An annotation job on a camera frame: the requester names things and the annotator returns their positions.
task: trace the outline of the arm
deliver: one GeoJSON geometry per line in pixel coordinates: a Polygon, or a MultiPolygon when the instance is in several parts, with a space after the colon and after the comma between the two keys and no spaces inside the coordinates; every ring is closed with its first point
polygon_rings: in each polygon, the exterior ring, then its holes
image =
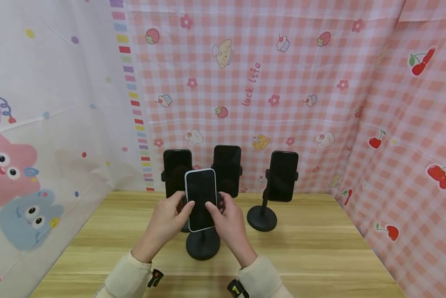
{"type": "Polygon", "coordinates": [[[276,268],[267,257],[258,256],[246,235],[243,211],[229,194],[221,192],[222,202],[216,207],[205,204],[220,238],[235,255],[241,268],[238,281],[250,297],[292,298],[276,268]]]}
{"type": "Polygon", "coordinates": [[[95,298],[142,298],[151,275],[151,263],[158,251],[182,229],[194,202],[179,213],[185,192],[176,192],[158,202],[144,235],[131,252],[123,256],[107,276],[95,298]]]}

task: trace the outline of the sleeve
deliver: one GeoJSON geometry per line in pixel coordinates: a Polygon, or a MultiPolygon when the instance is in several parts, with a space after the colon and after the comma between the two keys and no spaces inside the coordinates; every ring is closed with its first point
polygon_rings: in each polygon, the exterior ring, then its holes
{"type": "Polygon", "coordinates": [[[107,276],[95,298],[142,298],[152,264],[141,263],[129,252],[107,276]]]}
{"type": "Polygon", "coordinates": [[[292,298],[271,261],[262,255],[248,267],[239,270],[238,280],[250,297],[292,298]]]}

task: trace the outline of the phone stand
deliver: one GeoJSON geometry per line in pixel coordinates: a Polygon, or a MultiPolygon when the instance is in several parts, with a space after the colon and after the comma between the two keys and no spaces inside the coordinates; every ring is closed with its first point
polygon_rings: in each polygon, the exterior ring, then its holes
{"type": "MultiPolygon", "coordinates": [[[[217,193],[217,206],[220,204],[220,201],[221,195],[217,193]]],[[[187,238],[186,248],[188,255],[195,260],[210,260],[220,250],[220,236],[218,236],[215,228],[190,233],[187,238]]]]}
{"type": "MultiPolygon", "coordinates": [[[[166,178],[167,178],[167,176],[165,175],[165,171],[163,171],[162,174],[161,174],[161,180],[162,180],[162,182],[165,182],[165,181],[166,181],[166,178]]],[[[181,232],[184,232],[184,233],[189,233],[190,230],[188,229],[188,223],[185,223],[185,225],[183,226],[183,228],[182,228],[180,231],[181,231],[181,232]]]]}
{"type": "MultiPolygon", "coordinates": [[[[269,180],[269,169],[266,170],[266,179],[269,180]]],[[[298,179],[298,172],[295,175],[295,181],[298,179]]],[[[268,192],[267,186],[263,191],[263,204],[261,206],[254,206],[248,211],[246,219],[251,228],[260,232],[269,232],[276,228],[278,218],[273,210],[268,208],[268,192]]]]}
{"type": "MultiPolygon", "coordinates": [[[[241,176],[241,175],[243,175],[243,167],[242,167],[241,164],[240,164],[240,176],[241,176]]],[[[238,197],[238,191],[235,192],[235,196],[232,196],[232,198],[236,198],[236,197],[238,197]]]]}

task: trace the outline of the wooden table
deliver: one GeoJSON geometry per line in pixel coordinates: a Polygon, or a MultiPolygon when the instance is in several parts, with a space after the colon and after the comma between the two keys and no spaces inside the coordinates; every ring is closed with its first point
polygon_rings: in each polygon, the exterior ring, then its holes
{"type": "MultiPolygon", "coordinates": [[[[113,192],[44,278],[32,298],[90,298],[122,255],[143,234],[159,192],[113,192]]],[[[261,194],[239,194],[246,216],[261,194]]],[[[290,203],[269,202],[278,225],[263,233],[246,224],[258,254],[266,255],[295,297],[405,297],[374,252],[339,207],[325,194],[295,195],[290,203]]],[[[189,257],[188,234],[180,233],[153,260],[165,276],[145,297],[230,297],[228,283],[239,264],[222,242],[207,261],[189,257]]]]}

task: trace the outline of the smartphone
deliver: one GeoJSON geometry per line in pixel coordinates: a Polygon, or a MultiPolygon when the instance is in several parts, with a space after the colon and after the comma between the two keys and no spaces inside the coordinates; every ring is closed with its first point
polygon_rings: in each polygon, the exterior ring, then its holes
{"type": "Polygon", "coordinates": [[[231,197],[238,196],[240,184],[241,148],[217,145],[213,150],[213,169],[216,173],[216,189],[231,197]]]}
{"type": "Polygon", "coordinates": [[[289,202],[293,199],[298,161],[296,152],[273,151],[267,182],[268,200],[289,202]]]}
{"type": "Polygon", "coordinates": [[[163,152],[165,192],[167,197],[176,191],[185,191],[185,173],[192,170],[192,152],[188,149],[170,149],[163,152]]]}
{"type": "Polygon", "coordinates": [[[186,172],[185,195],[187,201],[195,201],[192,213],[188,217],[190,232],[199,232],[213,228],[215,223],[205,207],[206,202],[216,201],[216,174],[213,169],[199,169],[186,172]]]}

